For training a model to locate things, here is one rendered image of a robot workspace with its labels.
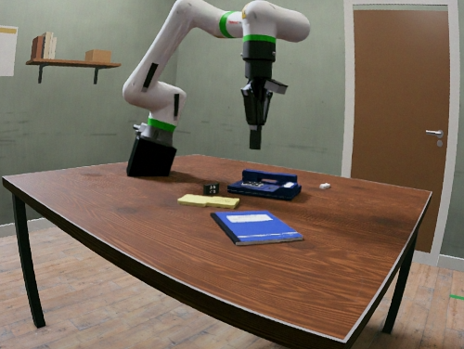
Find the blue desk phone body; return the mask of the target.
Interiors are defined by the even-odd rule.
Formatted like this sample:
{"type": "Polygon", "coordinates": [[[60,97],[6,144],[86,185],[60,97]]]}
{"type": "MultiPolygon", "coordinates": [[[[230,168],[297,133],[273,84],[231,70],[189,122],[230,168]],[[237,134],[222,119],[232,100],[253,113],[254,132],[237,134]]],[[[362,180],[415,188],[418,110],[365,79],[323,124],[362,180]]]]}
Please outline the blue desk phone body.
{"type": "Polygon", "coordinates": [[[298,181],[292,182],[271,182],[264,181],[262,178],[242,177],[242,180],[227,186],[227,192],[256,197],[264,197],[278,200],[292,200],[301,192],[302,185],[298,181]],[[257,183],[258,182],[258,183],[257,183]]]}

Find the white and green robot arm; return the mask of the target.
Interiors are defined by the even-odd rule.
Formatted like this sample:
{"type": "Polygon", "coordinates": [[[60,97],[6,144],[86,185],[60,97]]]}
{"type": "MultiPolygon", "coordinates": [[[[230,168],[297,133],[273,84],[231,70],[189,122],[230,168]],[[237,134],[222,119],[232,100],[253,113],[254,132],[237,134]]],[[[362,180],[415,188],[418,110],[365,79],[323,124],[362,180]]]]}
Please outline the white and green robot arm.
{"type": "Polygon", "coordinates": [[[263,0],[250,2],[242,13],[224,11],[202,0],[177,0],[147,54],[123,86],[122,94],[129,104],[150,110],[148,124],[134,125],[135,135],[164,146],[173,145],[173,132],[187,94],[158,80],[174,51],[193,28],[216,38],[243,38],[240,53],[243,60],[272,63],[276,61],[277,37],[299,43],[311,29],[302,13],[263,0]]]}

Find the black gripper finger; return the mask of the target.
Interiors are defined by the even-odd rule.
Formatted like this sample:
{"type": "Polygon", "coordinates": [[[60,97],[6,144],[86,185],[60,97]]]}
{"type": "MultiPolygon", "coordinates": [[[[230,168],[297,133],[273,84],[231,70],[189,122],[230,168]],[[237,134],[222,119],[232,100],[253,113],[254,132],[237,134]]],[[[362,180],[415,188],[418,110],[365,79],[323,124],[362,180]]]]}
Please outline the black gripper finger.
{"type": "Polygon", "coordinates": [[[260,101],[263,86],[258,85],[258,97],[253,97],[251,83],[240,89],[243,95],[246,122],[250,125],[250,149],[259,150],[260,143],[260,101]]]}
{"type": "Polygon", "coordinates": [[[263,125],[266,123],[267,114],[269,110],[270,100],[273,96],[273,92],[269,92],[269,90],[263,88],[263,97],[260,101],[260,143],[259,149],[261,149],[261,138],[262,138],[262,129],[263,125]]]}

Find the blue telephone handset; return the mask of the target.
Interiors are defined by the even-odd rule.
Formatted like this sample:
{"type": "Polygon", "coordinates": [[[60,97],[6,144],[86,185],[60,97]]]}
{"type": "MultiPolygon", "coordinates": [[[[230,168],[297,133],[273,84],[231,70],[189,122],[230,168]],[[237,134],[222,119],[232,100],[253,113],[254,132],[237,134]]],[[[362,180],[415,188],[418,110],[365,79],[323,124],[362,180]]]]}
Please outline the blue telephone handset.
{"type": "Polygon", "coordinates": [[[277,180],[278,182],[292,182],[295,183],[298,180],[298,176],[296,174],[282,174],[282,173],[268,173],[264,171],[258,170],[250,170],[246,169],[243,170],[242,176],[247,178],[262,178],[262,179],[270,179],[270,180],[277,180]]]}

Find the blue notebook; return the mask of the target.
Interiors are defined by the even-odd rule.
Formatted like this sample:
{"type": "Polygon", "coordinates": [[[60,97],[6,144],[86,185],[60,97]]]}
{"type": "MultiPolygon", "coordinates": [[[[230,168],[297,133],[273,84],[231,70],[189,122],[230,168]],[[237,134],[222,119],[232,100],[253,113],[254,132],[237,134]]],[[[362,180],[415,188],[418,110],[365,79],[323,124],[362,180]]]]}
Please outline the blue notebook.
{"type": "Polygon", "coordinates": [[[235,245],[302,240],[303,236],[268,211],[211,213],[235,245]]]}

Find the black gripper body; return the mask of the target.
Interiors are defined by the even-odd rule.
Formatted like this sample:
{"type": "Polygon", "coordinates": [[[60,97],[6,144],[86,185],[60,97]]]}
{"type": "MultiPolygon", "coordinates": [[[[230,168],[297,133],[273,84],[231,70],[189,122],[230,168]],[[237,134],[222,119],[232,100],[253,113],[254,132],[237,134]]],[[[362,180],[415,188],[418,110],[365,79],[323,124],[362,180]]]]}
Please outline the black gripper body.
{"type": "Polygon", "coordinates": [[[251,83],[253,97],[258,97],[258,85],[264,87],[263,78],[272,79],[272,62],[265,60],[246,60],[245,78],[249,78],[247,85],[251,83]]]}

